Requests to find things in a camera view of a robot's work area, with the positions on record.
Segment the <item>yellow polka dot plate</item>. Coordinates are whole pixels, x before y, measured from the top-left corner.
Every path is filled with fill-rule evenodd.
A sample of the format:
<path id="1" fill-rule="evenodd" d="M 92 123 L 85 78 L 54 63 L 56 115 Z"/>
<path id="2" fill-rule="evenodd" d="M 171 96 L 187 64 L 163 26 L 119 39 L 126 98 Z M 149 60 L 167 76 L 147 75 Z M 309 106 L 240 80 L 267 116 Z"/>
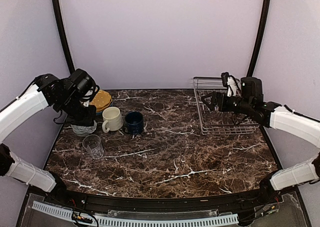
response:
<path id="1" fill-rule="evenodd" d="M 113 103 L 110 102 L 109 104 L 107 104 L 107 105 L 105 105 L 105 106 L 103 106 L 103 107 L 97 108 L 97 109 L 96 109 L 96 112 L 97 112 L 97 113 L 103 112 L 105 109 L 107 109 L 107 108 L 109 108 L 109 107 L 112 107 L 112 106 L 113 106 Z"/>
<path id="2" fill-rule="evenodd" d="M 89 103 L 95 106 L 97 109 L 104 108 L 112 102 L 112 96 L 105 90 L 99 90 L 93 100 Z"/>

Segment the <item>cream ribbed mug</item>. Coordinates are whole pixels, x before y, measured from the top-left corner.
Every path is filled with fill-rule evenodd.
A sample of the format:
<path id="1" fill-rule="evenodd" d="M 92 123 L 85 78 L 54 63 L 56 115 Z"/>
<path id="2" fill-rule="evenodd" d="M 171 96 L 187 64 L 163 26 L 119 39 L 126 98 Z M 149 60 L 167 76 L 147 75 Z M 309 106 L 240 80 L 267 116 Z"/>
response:
<path id="1" fill-rule="evenodd" d="M 118 107 L 111 106 L 102 113 L 103 123 L 102 131 L 108 133 L 110 131 L 118 131 L 124 125 L 121 110 Z"/>

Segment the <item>dark blue mug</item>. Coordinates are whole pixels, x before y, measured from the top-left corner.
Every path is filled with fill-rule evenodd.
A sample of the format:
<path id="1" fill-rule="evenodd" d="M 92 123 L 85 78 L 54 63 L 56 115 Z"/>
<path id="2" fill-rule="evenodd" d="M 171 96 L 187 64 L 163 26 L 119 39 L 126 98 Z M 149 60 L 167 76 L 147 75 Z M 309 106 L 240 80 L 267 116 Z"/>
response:
<path id="1" fill-rule="evenodd" d="M 144 131 L 144 117 L 138 111 L 130 111 L 124 117 L 123 130 L 126 134 L 140 135 Z"/>

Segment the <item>blue polka dot plate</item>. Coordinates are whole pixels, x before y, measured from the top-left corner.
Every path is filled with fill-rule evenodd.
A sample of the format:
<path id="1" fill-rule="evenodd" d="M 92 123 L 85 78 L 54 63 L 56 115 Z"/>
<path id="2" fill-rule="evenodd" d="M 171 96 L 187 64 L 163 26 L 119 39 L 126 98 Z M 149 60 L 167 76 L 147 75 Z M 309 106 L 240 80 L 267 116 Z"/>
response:
<path id="1" fill-rule="evenodd" d="M 108 109 L 109 109 L 109 107 L 108 107 L 108 108 L 105 108 L 105 109 L 102 109 L 102 110 L 100 110 L 100 111 L 97 111 L 97 112 L 96 112 L 96 115 L 97 115 L 97 116 L 102 115 L 102 113 L 103 113 L 105 110 L 108 110 Z"/>

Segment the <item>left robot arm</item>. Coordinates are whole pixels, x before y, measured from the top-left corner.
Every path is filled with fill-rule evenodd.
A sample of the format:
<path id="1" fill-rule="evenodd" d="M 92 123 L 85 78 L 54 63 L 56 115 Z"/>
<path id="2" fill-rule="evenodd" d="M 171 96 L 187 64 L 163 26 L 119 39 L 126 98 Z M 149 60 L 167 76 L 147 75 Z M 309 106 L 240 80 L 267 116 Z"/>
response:
<path id="1" fill-rule="evenodd" d="M 86 103 L 91 102 L 99 90 L 93 78 L 82 69 L 62 79 L 50 73 L 37 76 L 21 95 L 1 109 L 1 142 L 29 118 L 48 107 L 66 113 L 72 125 L 93 126 L 96 107 Z M 0 174 L 50 193 L 60 205 L 67 205 L 71 200 L 59 176 L 23 160 L 4 143 L 0 144 Z"/>

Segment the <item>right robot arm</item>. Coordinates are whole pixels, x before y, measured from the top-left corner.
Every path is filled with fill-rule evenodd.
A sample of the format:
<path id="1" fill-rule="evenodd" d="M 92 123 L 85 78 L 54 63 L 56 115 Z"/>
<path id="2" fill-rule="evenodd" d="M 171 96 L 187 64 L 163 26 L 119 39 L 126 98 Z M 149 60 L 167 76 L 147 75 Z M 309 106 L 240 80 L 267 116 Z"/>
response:
<path id="1" fill-rule="evenodd" d="M 201 101 L 212 111 L 233 112 L 250 117 L 254 122 L 280 130 L 320 147 L 320 121 L 295 112 L 287 105 L 272 101 L 264 102 L 263 95 L 228 96 L 213 91 L 201 97 Z M 275 171 L 260 182 L 255 200 L 266 204 L 275 192 L 287 187 L 320 180 L 320 156 L 298 163 L 292 167 Z"/>

